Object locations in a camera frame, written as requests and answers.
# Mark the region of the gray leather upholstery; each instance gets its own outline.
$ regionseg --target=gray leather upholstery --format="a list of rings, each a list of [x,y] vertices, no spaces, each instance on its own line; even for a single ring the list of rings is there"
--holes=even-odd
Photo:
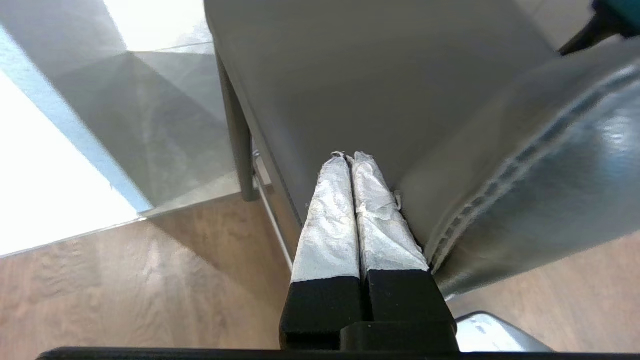
[[[332,151],[376,158],[446,295],[640,224],[637,41],[559,58],[512,0],[205,9],[300,226]]]
[[[207,0],[205,9],[300,224],[331,152],[374,155],[393,187],[513,78],[557,56],[513,0]]]
[[[640,40],[516,80],[398,189],[445,295],[638,230]]]

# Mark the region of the wooden floor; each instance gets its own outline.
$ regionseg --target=wooden floor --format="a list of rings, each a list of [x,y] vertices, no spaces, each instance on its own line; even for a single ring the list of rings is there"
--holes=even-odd
[[[290,276],[262,204],[239,197],[55,243],[0,259],[0,359],[278,348]]]
[[[449,305],[555,350],[640,352],[639,258],[635,235]],[[65,345],[278,348],[289,276],[262,204],[239,197],[3,258],[0,359]]]

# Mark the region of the stitched seam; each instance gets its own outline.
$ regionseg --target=stitched seam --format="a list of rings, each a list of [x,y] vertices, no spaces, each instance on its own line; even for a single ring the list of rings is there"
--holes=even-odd
[[[575,106],[542,131],[524,150],[516,156],[508,158],[498,168],[496,175],[486,181],[479,193],[471,201],[465,203],[462,210],[449,222],[431,258],[433,271],[438,270],[444,262],[443,253],[445,255],[450,253],[458,238],[479,215],[507,194],[531,167],[560,148],[569,139],[573,130],[578,126],[579,121],[577,120],[611,93],[626,88],[629,84],[637,81],[638,75],[638,68],[635,65],[617,71],[615,75],[610,76],[589,93],[583,95],[576,101]]]

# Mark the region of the chair seat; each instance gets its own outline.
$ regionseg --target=chair seat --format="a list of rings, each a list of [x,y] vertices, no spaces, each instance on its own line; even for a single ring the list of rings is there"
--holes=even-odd
[[[331,152],[372,154],[393,188],[496,92],[557,56],[512,0],[206,6],[269,174],[300,224]]]

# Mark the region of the chair leg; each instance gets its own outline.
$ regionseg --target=chair leg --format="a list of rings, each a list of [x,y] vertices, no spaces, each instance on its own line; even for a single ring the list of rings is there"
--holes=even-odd
[[[240,182],[240,191],[244,201],[255,201],[259,198],[256,189],[253,188],[253,158],[252,141],[249,125],[237,98],[229,75],[222,64],[222,59],[216,53],[218,61],[218,72],[220,73],[220,84],[222,85],[222,97],[225,101],[225,113],[227,114],[227,125],[229,136],[231,137],[231,147],[233,148],[236,171]]]

